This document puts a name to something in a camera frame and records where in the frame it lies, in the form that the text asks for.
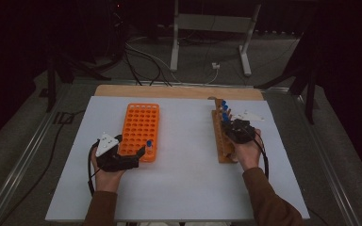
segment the person's right hand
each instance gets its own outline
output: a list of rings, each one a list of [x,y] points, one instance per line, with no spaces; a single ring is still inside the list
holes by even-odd
[[[259,129],[255,129],[255,131],[257,132],[255,140],[261,145],[261,148],[263,148],[263,144],[260,139],[261,131]],[[237,159],[244,171],[258,167],[261,151],[253,140],[244,144],[238,144],[231,139],[229,140],[234,144]]]

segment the black cable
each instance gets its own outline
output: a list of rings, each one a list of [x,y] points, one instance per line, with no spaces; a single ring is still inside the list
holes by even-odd
[[[266,62],[266,63],[264,63],[264,64],[262,64],[262,65],[259,65],[259,66],[255,67],[255,68],[252,68],[252,72],[253,72],[254,70],[257,70],[257,69],[259,69],[259,68],[262,68],[262,67],[264,67],[264,66],[267,66],[268,64],[273,63],[275,60],[278,60],[279,58],[281,58],[284,54],[287,53],[287,51],[290,50],[290,48],[292,48],[293,44],[294,44],[297,40],[298,40],[298,38],[296,38],[296,40],[289,46],[289,48],[288,48],[286,51],[284,51],[284,52],[283,52],[280,56],[278,56],[277,58],[274,58],[274,59],[272,59],[272,60],[270,60],[270,61],[268,61],[268,62]]]
[[[234,38],[237,33],[231,33],[231,32],[222,32],[223,34],[228,34],[228,36],[226,36],[225,38],[222,39],[216,39],[215,37],[209,36],[208,34],[211,34],[212,32],[207,32],[207,31],[203,31],[203,32],[197,32],[196,35],[201,37],[203,40],[214,40],[214,42],[211,42],[212,44],[217,44],[226,40],[231,40],[232,38]]]
[[[239,127],[239,129],[243,130],[243,132],[246,133],[247,136],[249,136],[249,138],[257,145],[257,147],[260,149],[262,155],[263,155],[263,161],[264,161],[264,174],[266,175],[267,179],[269,179],[269,158],[267,158],[267,154],[266,154],[266,148],[264,147],[264,141],[261,138],[261,135],[258,134],[258,132],[255,131],[255,134],[258,135],[258,137],[260,138],[261,141],[261,145],[257,142],[257,140],[255,140],[255,137],[252,137],[248,131],[246,131],[245,128],[243,128],[242,126]]]
[[[325,225],[329,225],[328,223],[327,223],[327,221],[325,221],[325,219],[324,218],[322,218],[318,213],[316,213],[316,212],[314,212],[312,209],[310,209],[309,207],[307,207],[307,209],[311,212],[311,213],[313,213],[314,215],[316,215],[316,217],[317,218],[319,218]]]
[[[132,52],[138,53],[139,55],[131,54],[131,53],[127,52],[129,55],[132,55],[132,56],[135,56],[135,57],[141,57],[141,58],[150,60],[151,62],[153,62],[153,63],[156,65],[158,74],[157,74],[157,76],[156,76],[153,80],[151,80],[150,78],[144,77],[144,76],[142,76],[141,74],[138,73],[139,76],[151,80],[151,83],[150,83],[149,86],[152,86],[153,83],[154,83],[160,76],[162,76],[162,78],[163,78],[162,81],[163,81],[163,83],[164,83],[166,86],[170,86],[170,87],[172,86],[172,85],[170,84],[170,82],[166,79],[163,70],[160,68],[160,66],[158,65],[158,63],[157,63],[151,56],[149,56],[149,55],[147,55],[147,54],[145,54],[145,53],[143,53],[143,52],[134,50],[134,49],[132,49],[132,48],[127,48],[127,47],[125,47],[125,50],[126,50],[126,51],[132,51]]]
[[[92,183],[92,177],[101,169],[98,169],[93,175],[91,175],[91,157],[92,157],[92,151],[94,148],[97,148],[99,145],[99,139],[96,141],[91,147],[90,152],[88,153],[88,188],[90,189],[90,194],[93,195],[95,190],[93,189],[93,183]]]
[[[128,65],[128,68],[130,69],[132,75],[134,76],[134,79],[135,79],[136,83],[138,83],[138,84],[140,84],[140,86],[142,86],[142,83],[140,82],[140,80],[137,77],[138,73],[135,71],[134,66],[131,65],[131,62],[130,62],[130,60],[128,58],[128,53],[127,52],[125,52],[125,54],[124,54],[124,61],[125,61],[125,64]]]
[[[209,29],[210,31],[213,29],[213,26],[214,26],[215,23],[216,23],[216,17],[213,17],[213,23],[211,24],[211,27]],[[208,55],[208,52],[210,51],[211,47],[213,46],[213,43],[211,41],[209,42],[209,44],[210,45],[208,46],[206,54],[205,54],[204,71],[203,71],[204,74],[206,74],[205,73],[205,68],[206,68],[206,62],[207,62],[207,55]]]
[[[221,58],[221,60],[224,61],[225,63],[231,65],[231,67],[234,69],[235,74],[240,78],[240,80],[242,80],[243,86],[246,87],[246,86],[247,86],[247,83],[246,83],[246,81],[245,81],[245,79],[244,79],[244,76],[242,76],[242,75],[239,74],[239,71],[235,68],[235,66],[234,66],[231,62],[229,62],[228,60],[226,60],[226,59]]]
[[[32,187],[30,187],[28,189],[28,191],[23,195],[23,197],[8,211],[8,213],[1,219],[0,221],[0,226],[3,225],[5,223],[5,221],[8,219],[8,217],[14,212],[14,210],[16,210],[16,208],[27,198],[27,196],[34,190],[34,188],[38,185],[38,183],[42,180],[43,176],[45,175],[45,173],[48,171],[49,167],[51,166],[52,160],[54,158],[54,154],[55,154],[55,148],[56,145],[58,143],[58,136],[60,134],[61,129],[63,128],[63,126],[66,124],[66,122],[70,122],[73,120],[74,116],[85,112],[85,110],[83,111],[78,111],[76,113],[67,113],[67,112],[63,112],[63,113],[67,113],[70,114],[69,118],[67,118],[58,128],[57,134],[55,136],[55,141],[54,144],[52,146],[51,149],[51,155],[49,157],[49,161],[48,164],[46,165],[45,169],[43,170],[42,174],[40,175],[40,177],[38,178],[38,180],[34,183],[34,185]]]
[[[162,70],[161,68],[157,65],[157,63],[151,58],[151,57],[146,57],[146,56],[139,56],[139,55],[136,55],[136,54],[131,54],[131,53],[128,53],[129,55],[132,55],[132,56],[135,56],[135,57],[141,57],[141,58],[144,58],[144,59],[147,59],[147,60],[150,60],[152,62],[154,62],[158,68],[158,73],[157,73],[157,76],[154,78],[154,79],[151,79],[151,78],[148,78],[148,77],[145,77],[145,76],[142,76],[140,73],[137,73],[137,75],[147,79],[147,80],[151,80],[151,83],[149,84],[149,86],[152,86],[152,84],[162,75]]]

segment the white table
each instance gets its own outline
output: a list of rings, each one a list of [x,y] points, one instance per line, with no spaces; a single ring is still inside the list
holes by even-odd
[[[309,218],[287,154],[265,101],[227,100],[233,112],[245,109],[265,118],[262,130],[276,193]],[[46,215],[51,221],[83,220],[91,194],[87,157],[103,132],[121,133],[129,103],[160,105],[157,158],[125,173],[119,188],[119,221],[240,221],[252,219],[239,164],[219,164],[210,111],[199,99],[91,97],[89,106]]]

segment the brown sleeve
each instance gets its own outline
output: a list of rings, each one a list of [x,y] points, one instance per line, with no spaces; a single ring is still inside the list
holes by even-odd
[[[304,225],[299,211],[277,196],[261,168],[243,172],[258,225]]]
[[[90,201],[90,208],[85,216],[84,226],[110,225],[114,223],[117,194],[107,191],[95,191]]]

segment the cable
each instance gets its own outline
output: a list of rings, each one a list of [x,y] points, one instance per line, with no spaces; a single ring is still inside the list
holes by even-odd
[[[151,56],[147,56],[147,55],[145,55],[144,53],[141,53],[141,52],[138,52],[138,51],[136,51],[136,50],[134,50],[134,49],[129,49],[129,48],[125,48],[126,50],[128,50],[128,51],[132,51],[132,52],[136,52],[137,54],[139,54],[139,55],[136,55],[136,54],[131,54],[131,53],[128,53],[129,55],[132,55],[132,56],[135,56],[135,57],[141,57],[141,58],[144,58],[144,59],[147,59],[147,60],[150,60],[151,62],[153,62],[155,65],[156,65],[156,67],[157,67],[157,71],[158,71],[158,73],[157,73],[157,76],[154,78],[154,79],[150,79],[150,78],[147,78],[147,77],[144,77],[144,76],[142,76],[141,74],[139,74],[139,76],[141,76],[141,77],[143,77],[143,78],[146,78],[146,79],[148,79],[148,80],[151,80],[151,83],[149,84],[149,86],[152,86],[153,84],[154,84],[154,82],[160,77],[160,76],[162,76],[162,78],[163,78],[163,83],[166,85],[166,86],[172,86],[170,83],[169,83],[169,81],[166,79],[166,77],[165,77],[165,75],[164,75],[164,73],[163,73],[163,70],[161,70],[161,68],[160,68],[160,66],[157,64],[157,62],[151,57]]]
[[[231,65],[232,69],[234,70],[235,74],[240,78],[240,80],[242,80],[243,82],[243,86],[247,86],[248,84],[246,83],[245,79],[244,79],[244,76],[240,75],[239,74],[239,71],[235,68],[234,64],[232,64],[231,62],[229,62],[228,60],[226,59],[223,59],[222,58],[222,61],[224,61],[225,63]]]
[[[216,75],[214,76],[214,78],[210,82],[204,83],[204,85],[209,85],[210,83],[214,82],[214,80],[217,79],[217,75],[219,75],[219,69],[216,69]]]
[[[137,37],[137,38],[134,38],[133,40],[128,40],[127,42],[134,42],[136,40],[143,40],[143,39],[147,39],[148,37],[146,36],[142,36],[142,37]]]
[[[216,39],[214,37],[210,37],[208,36],[208,32],[207,31],[197,31],[196,32],[196,36],[198,36],[199,40],[196,41],[196,40],[191,40],[189,37],[187,38],[184,38],[184,39],[181,39],[182,41],[186,42],[187,44],[182,44],[181,42],[179,43],[180,46],[189,46],[189,45],[203,45],[203,44],[218,44],[220,42],[223,42],[223,41],[226,41],[226,40],[230,40],[232,39],[233,37],[235,37],[237,34],[236,33],[229,33],[227,32],[229,35],[223,39]]]
[[[243,132],[246,133],[247,136],[249,136],[249,138],[257,145],[257,147],[260,149],[262,155],[263,155],[263,161],[264,161],[264,173],[267,177],[267,179],[269,179],[269,159],[267,158],[267,154],[266,154],[266,148],[264,147],[264,141],[261,138],[261,135],[258,134],[258,132],[255,131],[255,134],[258,135],[258,137],[260,138],[260,142],[261,145],[257,142],[257,140],[255,140],[255,137],[252,137],[249,132],[243,128],[243,126],[239,126],[239,129],[243,130]]]
[[[60,127],[58,128],[58,131],[56,133],[56,136],[55,136],[55,141],[54,141],[54,144],[52,146],[52,149],[51,149],[51,154],[50,154],[50,157],[49,157],[49,161],[48,161],[48,164],[46,165],[45,169],[43,170],[42,174],[40,175],[40,177],[37,179],[37,181],[34,183],[34,185],[32,187],[30,187],[28,189],[28,191],[23,195],[23,197],[8,211],[8,213],[1,219],[0,221],[0,226],[3,225],[5,223],[5,221],[8,219],[8,217],[14,212],[14,210],[16,210],[16,208],[27,198],[27,196],[34,190],[34,188],[38,185],[38,183],[42,180],[43,176],[45,175],[45,173],[48,171],[49,167],[51,166],[51,163],[52,163],[52,160],[54,158],[54,154],[55,154],[55,148],[56,148],[56,145],[58,143],[58,136],[60,134],[60,131],[61,129],[63,128],[63,126],[65,125],[66,122],[70,122],[73,120],[73,118],[80,114],[80,113],[83,113],[85,112],[85,110],[82,110],[82,111],[78,111],[78,112],[75,112],[75,113],[68,113],[68,112],[63,112],[63,113],[67,113],[67,114],[70,114],[69,118],[67,118],[61,125]]]
[[[93,175],[91,175],[91,160],[92,160],[92,151],[94,148],[97,148],[99,145],[99,139],[90,147],[90,151],[88,153],[88,188],[90,189],[90,194],[93,195],[93,193],[95,192],[95,189],[93,188],[93,183],[92,183],[92,177],[98,173],[98,171],[100,171],[101,169],[99,168]]]
[[[125,43],[125,45],[128,46],[130,49],[135,50],[136,52],[139,52],[139,53],[141,53],[141,54],[145,54],[145,55],[147,55],[147,56],[149,56],[149,57],[155,58],[155,59],[157,59],[158,61],[160,61],[164,66],[166,66],[167,69],[169,69],[169,72],[170,72],[170,74],[172,75],[173,79],[174,79],[175,81],[177,81],[178,83],[180,83],[181,85],[183,85],[183,83],[182,83],[181,81],[179,81],[179,80],[175,77],[175,75],[174,75],[173,72],[171,71],[169,65],[167,65],[163,60],[161,60],[160,58],[158,58],[158,57],[156,57],[156,56],[153,56],[153,55],[144,53],[144,52],[142,52],[142,51],[140,51],[140,50],[137,50],[137,49],[133,48],[131,45],[129,45],[127,42]]]
[[[132,75],[134,76],[134,79],[135,79],[136,83],[138,83],[138,84],[140,84],[140,86],[142,86],[142,83],[140,82],[140,80],[139,80],[138,77],[137,77],[137,74],[138,74],[138,73],[135,71],[134,66],[131,65],[131,62],[130,62],[130,60],[129,60],[129,58],[128,58],[128,53],[127,53],[127,52],[125,52],[124,60],[125,60],[125,64],[128,65],[128,68],[130,69]]]
[[[213,29],[214,24],[216,23],[216,16],[213,17],[213,23],[211,24],[210,31]],[[213,43],[210,42],[210,45],[207,48],[206,54],[205,54],[205,60],[204,60],[204,74],[205,74],[205,67],[206,67],[206,61],[207,61],[207,55],[210,51],[211,47],[213,46]]]
[[[254,70],[256,70],[256,69],[259,69],[259,68],[262,68],[262,67],[264,67],[264,66],[267,66],[268,64],[273,63],[275,60],[278,60],[279,58],[281,58],[284,54],[287,53],[287,51],[290,50],[290,48],[292,48],[293,44],[294,44],[297,40],[298,40],[298,38],[296,38],[296,40],[289,46],[289,48],[288,48],[286,51],[284,51],[284,52],[283,52],[280,56],[278,56],[277,58],[274,58],[274,59],[272,59],[272,60],[270,60],[270,61],[268,61],[268,62],[266,62],[266,63],[264,63],[264,64],[262,64],[262,65],[259,65],[259,66],[255,67],[255,68],[252,68],[252,72],[253,72]]]
[[[307,209],[311,212],[311,213],[313,213],[314,215],[316,215],[316,217],[317,218],[319,218],[325,225],[329,225],[328,223],[327,223],[327,221],[325,221],[325,219],[324,218],[322,218],[318,213],[316,213],[316,212],[314,212],[312,209],[310,209],[309,207],[307,207]]]

